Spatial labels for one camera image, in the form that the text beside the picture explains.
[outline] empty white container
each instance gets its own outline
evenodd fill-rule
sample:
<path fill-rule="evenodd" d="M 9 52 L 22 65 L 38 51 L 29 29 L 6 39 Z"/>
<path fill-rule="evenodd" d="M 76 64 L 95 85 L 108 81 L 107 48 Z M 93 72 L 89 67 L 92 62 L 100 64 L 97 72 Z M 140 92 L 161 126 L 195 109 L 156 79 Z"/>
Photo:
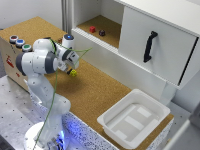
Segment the empty white container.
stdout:
<path fill-rule="evenodd" d="M 97 121 L 105 133 L 122 147 L 135 149 L 169 113 L 169 108 L 135 89 L 98 117 Z"/>

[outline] yellow object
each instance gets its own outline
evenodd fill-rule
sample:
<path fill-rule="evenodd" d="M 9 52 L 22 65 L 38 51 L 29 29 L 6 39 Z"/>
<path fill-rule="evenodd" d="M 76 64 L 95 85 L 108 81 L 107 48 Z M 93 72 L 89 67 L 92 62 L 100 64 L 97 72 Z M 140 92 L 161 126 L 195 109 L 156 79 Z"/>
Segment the yellow object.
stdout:
<path fill-rule="evenodd" d="M 72 71 L 70 72 L 70 75 L 71 75 L 72 77 L 77 76 L 77 72 L 76 72 L 76 70 L 72 70 Z"/>

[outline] red object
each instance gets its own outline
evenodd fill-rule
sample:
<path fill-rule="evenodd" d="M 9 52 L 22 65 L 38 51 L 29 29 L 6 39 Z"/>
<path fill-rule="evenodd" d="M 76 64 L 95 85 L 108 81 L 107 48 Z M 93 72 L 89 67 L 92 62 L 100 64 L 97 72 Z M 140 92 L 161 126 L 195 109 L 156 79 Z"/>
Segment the red object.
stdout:
<path fill-rule="evenodd" d="M 6 59 L 6 62 L 7 62 L 12 68 L 14 68 L 13 63 L 12 63 L 11 60 L 10 60 L 10 56 L 8 56 L 8 58 Z"/>
<path fill-rule="evenodd" d="M 92 33 L 95 32 L 95 27 L 94 27 L 94 26 L 91 26 L 91 27 L 90 27 L 90 32 L 92 32 Z"/>
<path fill-rule="evenodd" d="M 20 77 L 20 75 L 18 73 L 16 73 L 18 77 Z"/>

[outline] black door handle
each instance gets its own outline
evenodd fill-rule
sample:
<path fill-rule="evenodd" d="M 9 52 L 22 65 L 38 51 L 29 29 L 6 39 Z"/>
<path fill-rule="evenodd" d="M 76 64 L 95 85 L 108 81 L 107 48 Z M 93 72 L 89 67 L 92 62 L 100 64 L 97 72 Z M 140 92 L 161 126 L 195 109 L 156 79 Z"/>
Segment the black door handle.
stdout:
<path fill-rule="evenodd" d="M 150 54 L 150 51 L 151 51 L 152 40 L 156 36 L 158 36 L 158 33 L 151 31 L 151 35 L 148 38 L 146 50 L 145 50 L 145 53 L 144 53 L 144 63 L 148 62 L 151 59 L 151 56 L 149 54 Z"/>

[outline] white robotic arm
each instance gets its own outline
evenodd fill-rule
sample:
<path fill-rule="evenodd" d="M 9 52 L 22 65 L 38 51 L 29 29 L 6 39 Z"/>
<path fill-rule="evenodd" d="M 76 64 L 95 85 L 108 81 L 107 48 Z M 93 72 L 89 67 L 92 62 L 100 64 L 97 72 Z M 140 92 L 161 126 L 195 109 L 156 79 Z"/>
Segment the white robotic arm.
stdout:
<path fill-rule="evenodd" d="M 16 58 L 18 70 L 28 77 L 26 84 L 31 95 L 34 95 L 38 102 L 41 101 L 42 105 L 48 109 L 52 104 L 54 88 L 44 74 L 54 73 L 58 67 L 66 71 L 66 64 L 76 69 L 79 66 L 79 56 L 76 52 L 69 50 L 73 46 L 74 37 L 68 34 L 64 35 L 62 46 L 50 39 L 39 39 L 33 44 L 33 52 L 21 53 Z M 63 96 L 55 94 L 54 99 L 54 105 L 38 142 L 38 146 L 44 150 L 49 149 L 47 143 L 61 133 L 62 115 L 66 114 L 71 107 L 70 101 Z"/>

